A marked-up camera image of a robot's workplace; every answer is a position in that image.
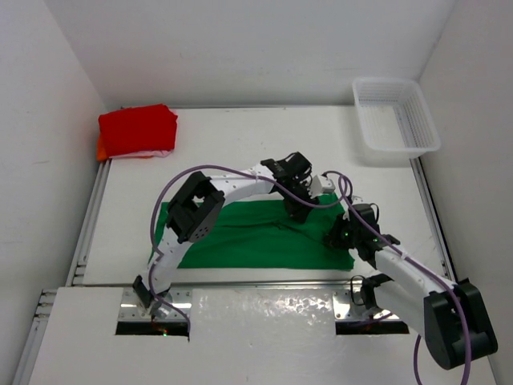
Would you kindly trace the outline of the green t shirt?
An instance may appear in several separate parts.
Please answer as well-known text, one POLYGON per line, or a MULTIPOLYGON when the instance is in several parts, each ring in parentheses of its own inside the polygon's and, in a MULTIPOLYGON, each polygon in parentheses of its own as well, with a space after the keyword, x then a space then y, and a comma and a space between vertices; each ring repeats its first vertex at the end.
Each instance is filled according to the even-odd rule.
POLYGON ((336 194, 318 197, 305 223, 292 220, 279 200, 236 201, 222 208, 213 230, 183 257, 166 256, 160 267, 179 269, 290 269, 350 271, 354 259, 324 243, 345 210, 336 194))

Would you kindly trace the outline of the pink t shirt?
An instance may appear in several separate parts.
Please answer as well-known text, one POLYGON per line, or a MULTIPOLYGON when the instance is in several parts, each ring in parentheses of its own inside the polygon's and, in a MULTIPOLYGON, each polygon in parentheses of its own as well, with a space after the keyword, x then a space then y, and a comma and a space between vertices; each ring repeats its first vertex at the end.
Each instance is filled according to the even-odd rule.
POLYGON ((134 152, 131 154, 131 157, 148 159, 152 157, 165 158, 172 154, 172 150, 157 150, 157 151, 142 151, 142 152, 134 152))

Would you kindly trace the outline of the red t shirt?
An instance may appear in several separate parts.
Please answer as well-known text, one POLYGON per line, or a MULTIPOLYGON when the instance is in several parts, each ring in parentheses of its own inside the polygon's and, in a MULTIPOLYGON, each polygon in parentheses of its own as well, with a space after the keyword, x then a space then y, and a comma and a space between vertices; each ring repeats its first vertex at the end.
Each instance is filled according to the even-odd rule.
POLYGON ((110 156, 174 150, 178 116, 164 104, 129 107, 100 115, 99 137, 110 156))

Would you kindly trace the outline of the orange t shirt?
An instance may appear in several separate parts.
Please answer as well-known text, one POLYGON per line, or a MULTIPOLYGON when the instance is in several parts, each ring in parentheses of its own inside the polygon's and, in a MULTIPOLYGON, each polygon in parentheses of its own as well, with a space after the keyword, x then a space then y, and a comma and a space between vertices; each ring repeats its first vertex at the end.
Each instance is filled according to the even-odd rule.
POLYGON ((96 160, 98 162, 103 162, 103 161, 106 161, 109 159, 124 159, 124 158, 146 159, 146 158, 151 158, 154 155, 155 155, 154 152, 132 152, 132 153, 128 153, 128 154, 110 156, 107 154, 107 150, 105 148, 105 145, 103 143, 103 139, 101 136, 98 138, 97 143, 96 143, 96 160))

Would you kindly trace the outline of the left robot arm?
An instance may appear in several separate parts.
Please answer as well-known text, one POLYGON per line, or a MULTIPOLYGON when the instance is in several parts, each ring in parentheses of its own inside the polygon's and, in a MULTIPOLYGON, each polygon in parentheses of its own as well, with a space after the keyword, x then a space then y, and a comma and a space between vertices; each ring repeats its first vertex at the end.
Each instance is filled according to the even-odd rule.
POLYGON ((151 214, 152 255, 132 288, 146 310, 164 301, 172 274, 189 248, 213 230, 221 210, 236 201, 279 193, 291 219, 303 223, 319 200, 310 192, 312 165, 299 152, 245 170, 206 164, 173 177, 151 214))

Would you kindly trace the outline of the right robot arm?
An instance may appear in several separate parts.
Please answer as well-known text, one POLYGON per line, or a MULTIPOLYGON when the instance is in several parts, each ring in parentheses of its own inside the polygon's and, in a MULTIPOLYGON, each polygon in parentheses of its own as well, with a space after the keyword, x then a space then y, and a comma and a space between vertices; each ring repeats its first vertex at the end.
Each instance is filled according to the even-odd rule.
POLYGON ((415 261, 400 242, 379 232, 372 214, 358 219, 340 214, 324 242, 333 249, 354 249, 377 274, 362 279, 349 293, 358 315, 388 310, 424 339, 443 369, 493 355, 499 346, 479 289, 469 281, 453 282, 415 261))

